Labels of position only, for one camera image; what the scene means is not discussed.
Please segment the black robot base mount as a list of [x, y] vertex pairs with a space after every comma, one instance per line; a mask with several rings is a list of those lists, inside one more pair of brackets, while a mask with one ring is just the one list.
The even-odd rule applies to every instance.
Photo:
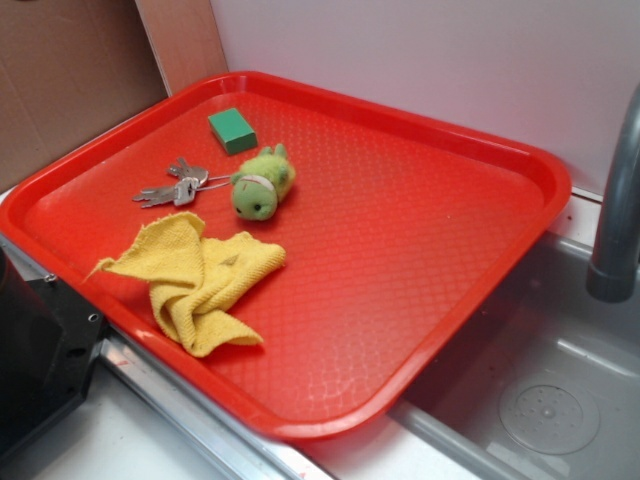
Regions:
[[104, 315], [62, 280], [25, 280], [1, 254], [1, 462], [86, 399]]

